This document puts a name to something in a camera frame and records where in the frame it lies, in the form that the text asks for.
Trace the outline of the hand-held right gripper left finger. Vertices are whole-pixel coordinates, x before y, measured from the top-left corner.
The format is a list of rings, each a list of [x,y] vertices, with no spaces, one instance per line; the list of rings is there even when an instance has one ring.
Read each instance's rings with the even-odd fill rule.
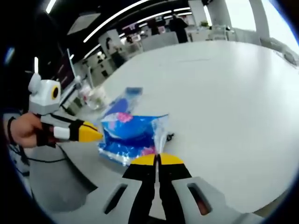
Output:
[[[122,177],[104,180],[80,208],[54,214],[57,224],[144,224],[155,195],[155,154],[134,159]]]

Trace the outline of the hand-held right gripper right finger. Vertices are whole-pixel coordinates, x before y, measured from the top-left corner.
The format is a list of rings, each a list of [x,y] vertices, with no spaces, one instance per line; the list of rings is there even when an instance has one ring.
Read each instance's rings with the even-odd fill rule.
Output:
[[[157,157],[160,196],[166,218],[174,224],[260,224],[263,218],[229,207],[223,193],[171,154]]]

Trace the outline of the person's left hand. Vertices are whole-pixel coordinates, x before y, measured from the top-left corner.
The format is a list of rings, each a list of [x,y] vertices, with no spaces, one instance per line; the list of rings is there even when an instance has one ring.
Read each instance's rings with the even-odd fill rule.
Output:
[[[6,135],[10,144],[32,148],[37,146],[37,130],[42,130],[40,119],[32,113],[26,113],[18,118],[12,117],[7,122]]]

